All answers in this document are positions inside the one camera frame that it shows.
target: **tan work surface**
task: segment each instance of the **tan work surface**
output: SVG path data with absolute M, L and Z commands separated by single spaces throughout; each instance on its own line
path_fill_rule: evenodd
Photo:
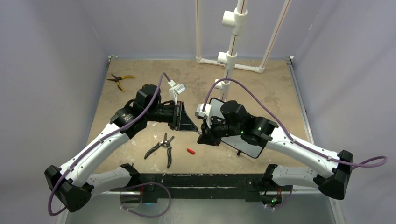
M 260 61 L 242 60 L 238 63 L 257 66 Z M 195 110 L 199 103 L 204 102 L 214 80 L 223 77 L 223 67 L 199 64 L 194 60 L 112 60 L 107 78 L 113 78 L 112 73 L 119 77 L 133 75 L 136 78 L 120 81 L 125 92 L 121 92 L 115 82 L 105 81 L 89 142 L 103 130 L 118 109 L 128 100 L 135 98 L 136 92 L 144 84 L 157 85 L 162 72 L 166 72 L 176 83 L 186 84 L 187 90 L 179 95 L 178 100 L 185 102 L 188 115 L 200 128 L 202 121 L 195 118 Z M 249 88 L 278 116 L 289 132 L 306 139 L 303 119 L 285 61 L 269 61 L 262 74 L 234 69 L 232 78 Z M 162 101 L 170 100 L 169 87 L 164 78 L 161 85 Z M 219 90 L 214 90 L 212 97 L 219 97 Z M 274 120 L 237 84 L 231 84 L 227 100 L 238 101 L 255 116 Z M 171 143 L 172 164 L 169 169 L 166 168 L 166 148 L 161 147 L 147 159 L 143 158 L 150 148 L 163 139 L 165 133 L 168 133 L 168 138 L 175 136 Z M 124 163 L 134 163 L 134 167 L 141 173 L 263 173 L 268 164 L 304 166 L 272 150 L 264 149 L 259 158 L 253 159 L 245 154 L 237 156 L 237 151 L 224 143 L 218 147 L 199 145 L 197 138 L 198 134 L 194 132 L 172 131 L 166 123 L 148 122 L 146 129 L 113 152 L 95 172 L 110 171 Z M 194 155 L 188 153 L 187 148 L 196 153 Z

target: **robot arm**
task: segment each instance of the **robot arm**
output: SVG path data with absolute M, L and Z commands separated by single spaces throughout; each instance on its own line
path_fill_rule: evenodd
M 196 116 L 203 119 L 202 134 L 198 144 L 218 146 L 222 137 L 239 135 L 250 145 L 266 147 L 283 153 L 307 165 L 307 168 L 287 168 L 271 164 L 267 167 L 263 181 L 271 187 L 299 185 L 318 188 L 323 194 L 343 199 L 352 172 L 351 167 L 326 159 L 310 152 L 297 144 L 298 141 L 328 158 L 352 162 L 352 154 L 348 151 L 340 153 L 329 151 L 294 135 L 290 141 L 286 133 L 275 122 L 264 117 L 249 114 L 245 107 L 236 101 L 224 103 L 220 111 L 224 118 L 212 116 L 211 105 L 198 105 Z
M 177 101 L 176 97 L 173 96 L 171 101 L 161 103 L 160 91 L 154 96 L 155 91 L 155 85 L 144 85 L 138 90 L 136 98 L 128 101 L 123 108 L 119 109 L 110 118 L 110 122 L 103 131 L 80 153 L 62 164 L 59 168 L 49 166 L 45 170 L 44 174 L 51 190 L 61 176 L 69 170 L 64 176 L 64 179 L 61 180 L 61 184 L 56 189 L 55 195 L 70 212 L 82 208 L 92 196 L 114 188 L 128 186 L 130 182 L 134 181 L 133 178 L 138 172 L 129 164 L 124 164 L 113 171 L 102 174 L 92 173 L 114 150 L 132 139 L 139 131 L 146 128 L 148 121 L 168 123 L 170 129 L 177 131 L 196 132 L 198 130 L 187 116 L 184 102 Z M 130 127 L 120 130 L 105 140 L 101 140 L 107 134 L 120 129 L 141 114 L 148 106 L 152 97 L 155 97 L 154 103 L 142 118 Z M 87 153 L 87 150 L 98 141 L 99 144 Z M 82 159 L 71 168 L 76 158 L 83 154 L 85 155 Z

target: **gray backdrop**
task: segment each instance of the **gray backdrop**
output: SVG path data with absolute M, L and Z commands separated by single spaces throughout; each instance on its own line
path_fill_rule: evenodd
M 0 0 L 0 223 L 55 222 L 44 170 L 86 145 L 106 61 L 77 0 Z
M 396 1 L 329 0 L 296 54 L 294 68 L 316 144 L 346 149 L 380 168 L 352 173 L 342 201 L 350 224 L 396 219 Z
M 195 0 L 81 0 L 108 54 L 195 57 Z M 221 25 L 237 0 L 201 1 L 202 54 L 227 51 L 231 29 Z M 284 0 L 249 0 L 238 56 L 263 57 Z M 293 0 L 271 57 L 293 56 L 324 0 Z

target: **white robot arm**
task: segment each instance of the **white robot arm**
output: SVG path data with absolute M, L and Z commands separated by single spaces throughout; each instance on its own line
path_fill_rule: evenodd
M 70 212 L 81 209 L 92 196 L 104 191 L 134 186 L 144 181 L 151 181 L 148 178 L 142 178 L 141 176 L 144 174 L 139 174 L 129 164 L 121 165 L 121 167 L 110 172 L 92 174 L 114 150 L 133 138 L 140 130 L 144 129 L 147 121 L 165 122 L 168 123 L 170 129 L 177 131 L 198 131 L 198 128 L 185 112 L 184 102 L 177 101 L 173 97 L 171 101 L 161 103 L 160 92 L 157 92 L 158 94 L 155 96 L 155 89 L 155 85 L 144 85 L 137 92 L 136 98 L 130 100 L 124 108 L 119 109 L 110 119 L 105 129 L 85 149 L 60 167 L 50 166 L 46 169 L 44 174 L 49 188 Z M 130 123 L 131 120 L 137 117 L 137 114 L 141 114 L 143 109 L 145 110 L 149 99 L 152 97 L 156 98 L 154 100 L 155 103 L 146 110 L 144 116 L 133 125 L 119 131 L 120 127 Z M 198 187 L 192 188 L 191 191 L 206 188 L 209 190 L 218 190 L 208 187 L 208 180 L 213 181 L 211 186 L 213 184 L 217 186 L 217 179 L 222 178 L 223 182 L 220 184 L 224 186 L 224 183 L 228 182 L 228 186 L 233 186 L 231 188 L 221 189 L 224 191 L 223 195 L 228 197 L 229 193 L 234 193 L 236 195 L 235 198 L 237 198 L 244 195 L 237 191 L 243 188 L 247 189 L 249 185 L 246 183 L 246 179 L 253 178 L 255 179 L 254 182 L 257 183 L 257 186 L 253 186 L 255 193 L 246 194 L 246 196 L 248 195 L 250 197 L 249 199 L 245 198 L 246 201 L 259 200 L 260 191 L 278 189 L 281 186 L 290 185 L 318 188 L 323 194 L 329 197 L 336 199 L 344 198 L 349 176 L 352 172 L 351 166 L 319 156 L 295 144 L 294 141 L 303 143 L 313 150 L 328 156 L 328 158 L 336 158 L 337 160 L 352 162 L 351 153 L 348 151 L 342 151 L 340 153 L 329 151 L 293 135 L 293 141 L 290 141 L 287 133 L 279 128 L 275 122 L 247 113 L 245 108 L 236 101 L 224 103 L 221 107 L 221 112 L 224 118 L 212 116 L 210 109 L 202 112 L 202 105 L 198 106 L 196 116 L 204 120 L 201 126 L 202 133 L 198 138 L 198 144 L 218 146 L 222 137 L 240 135 L 248 144 L 259 145 L 263 148 L 267 147 L 268 149 L 286 154 L 306 164 L 308 167 L 288 168 L 270 164 L 264 174 L 219 174 L 216 177 L 213 177 L 213 175 L 189 174 L 188 178 L 186 178 L 186 175 L 180 175 L 183 178 L 181 182 L 179 182 L 178 175 L 168 175 L 168 179 L 166 175 L 161 175 L 163 180 L 169 181 L 164 181 L 164 185 L 177 189 L 180 186 L 179 184 L 182 184 L 181 187 L 184 188 L 185 183 L 191 181 L 189 186 L 197 182 L 202 183 Z M 79 158 L 79 161 L 72 166 L 76 158 Z M 155 182 L 156 174 L 150 174 L 151 177 L 154 178 L 152 181 Z M 219 191 L 214 192 L 217 196 L 222 197 Z

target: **small red object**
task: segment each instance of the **small red object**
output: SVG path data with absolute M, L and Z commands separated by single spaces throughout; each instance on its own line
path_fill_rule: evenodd
M 191 154 L 193 154 L 193 155 L 195 154 L 195 152 L 194 152 L 194 151 L 192 151 L 192 150 L 191 150 L 191 149 L 189 149 L 189 148 L 187 149 L 187 152 L 189 152 L 189 153 L 191 153 Z

